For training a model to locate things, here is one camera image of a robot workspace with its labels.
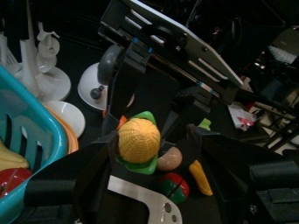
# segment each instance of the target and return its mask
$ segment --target toy fruit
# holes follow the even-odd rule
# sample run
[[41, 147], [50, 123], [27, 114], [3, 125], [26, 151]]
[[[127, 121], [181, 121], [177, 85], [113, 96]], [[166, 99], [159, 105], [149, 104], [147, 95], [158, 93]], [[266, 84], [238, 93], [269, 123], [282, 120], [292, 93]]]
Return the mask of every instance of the toy fruit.
[[173, 147], [159, 158], [157, 169], [162, 172], [174, 170], [183, 161], [183, 154], [177, 147]]
[[0, 140], [0, 171], [10, 168], [19, 168], [19, 167], [23, 167], [23, 168], [30, 167], [27, 159], [18, 153], [9, 150]]
[[190, 196], [190, 186], [183, 177], [175, 172], [167, 173], [159, 180], [159, 192], [173, 201], [179, 204], [186, 201]]
[[0, 171], [0, 198], [3, 198], [30, 177], [33, 172], [25, 168]]
[[147, 163], [161, 148], [161, 132], [143, 118], [133, 118], [118, 131], [119, 156], [130, 163]]

